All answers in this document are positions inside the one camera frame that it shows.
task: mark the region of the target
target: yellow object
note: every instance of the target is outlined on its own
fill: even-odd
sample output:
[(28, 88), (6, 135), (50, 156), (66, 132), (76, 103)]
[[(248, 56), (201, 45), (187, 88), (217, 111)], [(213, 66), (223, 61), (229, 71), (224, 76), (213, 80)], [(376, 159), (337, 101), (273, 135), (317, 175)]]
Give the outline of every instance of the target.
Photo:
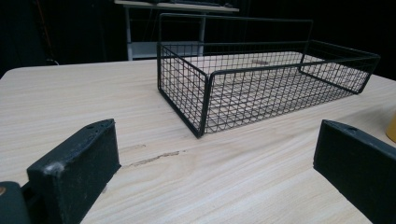
[(390, 138), (390, 140), (396, 142), (396, 114), (393, 116), (393, 119), (388, 126), (387, 136)]

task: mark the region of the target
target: basket wire frame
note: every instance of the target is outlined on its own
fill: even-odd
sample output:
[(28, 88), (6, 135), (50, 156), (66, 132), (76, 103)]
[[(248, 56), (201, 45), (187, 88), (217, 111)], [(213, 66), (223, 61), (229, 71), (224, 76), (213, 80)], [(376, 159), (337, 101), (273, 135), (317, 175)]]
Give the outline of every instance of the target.
[[(201, 47), (205, 55), (192, 55)], [(159, 42), (158, 88), (200, 137), (361, 93), (378, 60), (372, 53), (309, 39)]]

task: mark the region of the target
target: table surface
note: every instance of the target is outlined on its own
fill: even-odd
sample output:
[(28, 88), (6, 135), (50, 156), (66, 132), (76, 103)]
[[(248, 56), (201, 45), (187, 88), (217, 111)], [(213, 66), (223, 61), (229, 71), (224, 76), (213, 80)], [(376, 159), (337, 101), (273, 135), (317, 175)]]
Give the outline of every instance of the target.
[(121, 0), (115, 0), (114, 3), (123, 5), (124, 7), (139, 7), (139, 8), (182, 10), (182, 11), (219, 12), (219, 13), (232, 13), (239, 11), (238, 8), (234, 8), (234, 7), (211, 7), (211, 6), (200, 6), (200, 5), (179, 4), (179, 3), (152, 4), (147, 2), (121, 1)]
[(313, 169), (323, 119), (396, 147), (396, 82), (196, 139), (156, 86), (156, 61), (11, 70), (0, 80), (0, 180), (83, 126), (115, 119), (122, 167), (83, 223), (370, 223)]

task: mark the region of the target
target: black wire basket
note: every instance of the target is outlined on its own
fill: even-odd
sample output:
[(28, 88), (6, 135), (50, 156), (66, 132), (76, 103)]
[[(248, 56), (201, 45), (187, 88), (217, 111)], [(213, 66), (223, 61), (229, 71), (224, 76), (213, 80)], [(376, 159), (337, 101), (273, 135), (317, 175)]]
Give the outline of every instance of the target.
[[(301, 22), (310, 28), (304, 41), (165, 44), (163, 17)], [(158, 89), (196, 137), (361, 93), (379, 56), (310, 40), (312, 24), (162, 14)]]

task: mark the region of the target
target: computer keyboard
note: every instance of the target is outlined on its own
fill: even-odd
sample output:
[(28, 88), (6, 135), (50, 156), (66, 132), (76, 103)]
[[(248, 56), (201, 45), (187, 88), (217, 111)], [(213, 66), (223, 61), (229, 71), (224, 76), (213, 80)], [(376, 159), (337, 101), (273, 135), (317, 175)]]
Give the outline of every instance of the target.
[(220, 4), (211, 3), (211, 2), (199, 2), (199, 1), (191, 1), (191, 0), (171, 0), (171, 3), (177, 4), (189, 4), (189, 5), (200, 5), (200, 6), (209, 6), (209, 7), (220, 7)]

